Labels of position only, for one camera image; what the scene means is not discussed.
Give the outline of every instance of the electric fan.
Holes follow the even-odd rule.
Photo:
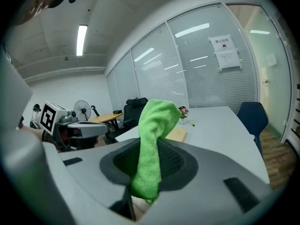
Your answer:
[[[74,111],[79,121],[87,121],[90,118],[90,105],[83,100],[79,100],[74,105]]]

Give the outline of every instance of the ceiling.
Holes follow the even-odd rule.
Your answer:
[[[134,27],[168,0],[64,0],[11,29],[8,54],[26,80],[53,71],[106,69],[106,56]],[[80,24],[88,25],[82,57],[76,56]]]

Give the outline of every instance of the white table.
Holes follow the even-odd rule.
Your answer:
[[[190,123],[178,127],[187,128],[185,143],[222,153],[270,183],[263,158],[253,141],[253,136],[227,106],[189,109]],[[138,127],[116,137],[118,142],[138,138]]]

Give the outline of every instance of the wooden floor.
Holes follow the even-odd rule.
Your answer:
[[[285,185],[293,173],[297,157],[288,144],[281,144],[275,136],[266,128],[260,136],[262,156],[267,168],[272,189]],[[145,200],[133,197],[136,220],[151,207]]]

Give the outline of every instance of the door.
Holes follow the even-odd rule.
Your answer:
[[[268,128],[280,139],[291,103],[291,77],[284,44],[266,12],[259,6],[229,5],[251,43],[258,65],[260,102]]]

